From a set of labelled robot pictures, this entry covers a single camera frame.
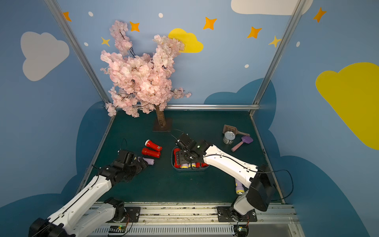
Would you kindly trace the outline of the red flashlight group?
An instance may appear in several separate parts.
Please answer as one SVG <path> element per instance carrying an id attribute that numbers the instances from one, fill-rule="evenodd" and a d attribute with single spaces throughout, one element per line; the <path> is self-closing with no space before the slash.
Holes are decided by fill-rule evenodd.
<path id="1" fill-rule="evenodd" d="M 180 151 L 179 148 L 175 148 L 173 150 L 173 165 L 176 169 L 180 169 L 181 165 L 178 163 L 178 152 Z"/>

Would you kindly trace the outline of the teal plastic storage box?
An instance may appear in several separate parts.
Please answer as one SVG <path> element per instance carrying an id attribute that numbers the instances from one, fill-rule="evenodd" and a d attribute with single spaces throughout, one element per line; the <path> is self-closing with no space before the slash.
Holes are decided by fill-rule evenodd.
<path id="1" fill-rule="evenodd" d="M 171 154 L 171 165 L 172 167 L 174 168 L 174 170 L 178 171 L 178 172 L 193 172 L 193 171 L 204 171 L 204 170 L 207 170 L 209 168 L 208 167 L 201 167 L 202 163 L 196 163 L 196 168 L 192 168 L 191 167 L 191 164 L 190 164 L 190 167 L 189 168 L 185 168 L 185 169 L 176 169 L 173 165 L 173 150 L 172 150 L 172 154 Z"/>

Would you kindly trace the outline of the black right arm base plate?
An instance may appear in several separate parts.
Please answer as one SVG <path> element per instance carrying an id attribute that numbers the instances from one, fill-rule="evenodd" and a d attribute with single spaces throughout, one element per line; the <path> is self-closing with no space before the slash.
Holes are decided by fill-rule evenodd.
<path id="1" fill-rule="evenodd" d="M 244 215 L 227 206 L 218 206 L 216 209 L 219 222 L 257 222 L 255 209 Z"/>

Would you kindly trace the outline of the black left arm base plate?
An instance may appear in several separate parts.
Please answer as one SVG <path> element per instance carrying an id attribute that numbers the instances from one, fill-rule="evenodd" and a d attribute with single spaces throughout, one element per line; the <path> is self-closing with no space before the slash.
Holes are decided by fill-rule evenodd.
<path id="1" fill-rule="evenodd" d="M 109 223 L 137 223 L 139 221 L 141 207 L 117 207 L 115 215 Z"/>

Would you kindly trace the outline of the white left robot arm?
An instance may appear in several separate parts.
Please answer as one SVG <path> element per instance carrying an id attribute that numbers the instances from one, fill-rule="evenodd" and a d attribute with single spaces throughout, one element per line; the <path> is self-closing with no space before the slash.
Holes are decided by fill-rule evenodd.
<path id="1" fill-rule="evenodd" d="M 149 158 L 136 156 L 133 152 L 120 150 L 117 158 L 98 170 L 97 175 L 67 204 L 48 218 L 38 218 L 29 227 L 30 237 L 87 237 L 106 222 L 130 221 L 124 201 L 109 198 L 86 215 L 86 212 L 120 182 L 129 182 L 143 169 L 154 165 Z"/>

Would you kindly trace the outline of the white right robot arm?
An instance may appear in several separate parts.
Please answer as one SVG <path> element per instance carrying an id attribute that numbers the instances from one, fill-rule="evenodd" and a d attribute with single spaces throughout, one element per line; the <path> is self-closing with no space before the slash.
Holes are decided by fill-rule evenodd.
<path id="1" fill-rule="evenodd" d="M 268 166 L 241 161 L 205 140 L 196 142 L 186 133 L 176 139 L 176 145 L 181 149 L 177 155 L 180 165 L 205 163 L 214 166 L 248 188 L 233 202 L 231 213 L 243 216 L 253 209 L 267 211 L 276 190 L 273 172 Z"/>

